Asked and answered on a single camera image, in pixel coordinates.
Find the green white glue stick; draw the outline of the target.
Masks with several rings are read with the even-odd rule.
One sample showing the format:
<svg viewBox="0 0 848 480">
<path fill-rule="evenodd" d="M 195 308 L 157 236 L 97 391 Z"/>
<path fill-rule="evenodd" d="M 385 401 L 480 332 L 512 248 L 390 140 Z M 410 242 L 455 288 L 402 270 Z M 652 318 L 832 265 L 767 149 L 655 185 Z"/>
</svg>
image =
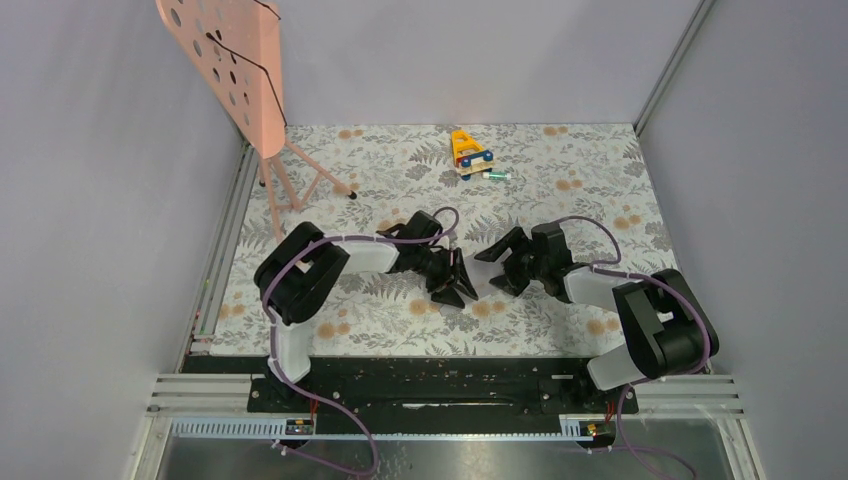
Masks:
<svg viewBox="0 0 848 480">
<path fill-rule="evenodd" d="M 507 181 L 511 179 L 511 175 L 506 172 L 484 171 L 482 177 L 493 181 Z"/>
</svg>

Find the grey lavender envelope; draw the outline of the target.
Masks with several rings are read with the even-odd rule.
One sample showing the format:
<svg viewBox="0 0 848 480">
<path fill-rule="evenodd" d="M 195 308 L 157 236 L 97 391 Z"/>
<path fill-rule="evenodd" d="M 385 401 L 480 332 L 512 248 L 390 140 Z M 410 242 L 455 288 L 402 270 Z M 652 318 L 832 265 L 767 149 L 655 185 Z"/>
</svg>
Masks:
<svg viewBox="0 0 848 480">
<path fill-rule="evenodd" d="M 497 288 L 490 284 L 490 280 L 504 274 L 500 259 L 494 262 L 486 262 L 475 259 L 473 254 L 468 254 L 464 258 L 464 262 L 479 300 L 497 292 Z"/>
</svg>

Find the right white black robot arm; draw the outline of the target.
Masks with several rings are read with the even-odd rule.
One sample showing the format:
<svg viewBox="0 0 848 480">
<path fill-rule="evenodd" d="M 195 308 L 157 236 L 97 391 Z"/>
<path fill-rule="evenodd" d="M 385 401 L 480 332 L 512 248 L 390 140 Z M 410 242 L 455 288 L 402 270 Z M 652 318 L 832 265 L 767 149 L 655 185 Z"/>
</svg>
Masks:
<svg viewBox="0 0 848 480">
<path fill-rule="evenodd" d="M 646 275 L 617 271 L 611 260 L 578 262 L 559 221 L 530 231 L 515 227 L 474 258 L 500 264 L 500 274 L 489 282 L 513 297 L 537 281 L 560 302 L 617 314 L 623 344 L 589 360 L 587 376 L 573 386 L 575 402 L 583 410 L 601 410 L 618 387 L 696 372 L 720 347 L 680 271 Z"/>
</svg>

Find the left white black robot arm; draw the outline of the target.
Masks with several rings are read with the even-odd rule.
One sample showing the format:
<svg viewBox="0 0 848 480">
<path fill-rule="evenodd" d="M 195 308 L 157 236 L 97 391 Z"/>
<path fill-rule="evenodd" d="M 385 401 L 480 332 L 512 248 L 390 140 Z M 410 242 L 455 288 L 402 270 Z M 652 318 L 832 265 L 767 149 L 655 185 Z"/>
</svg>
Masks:
<svg viewBox="0 0 848 480">
<path fill-rule="evenodd" d="M 272 398 L 288 411 L 309 401 L 308 323 L 344 274 L 413 272 L 433 303 L 462 309 L 478 300 L 462 251 L 448 239 L 452 232 L 424 211 L 370 235 L 327 235 L 311 222 L 297 225 L 254 274 L 270 320 Z"/>
</svg>

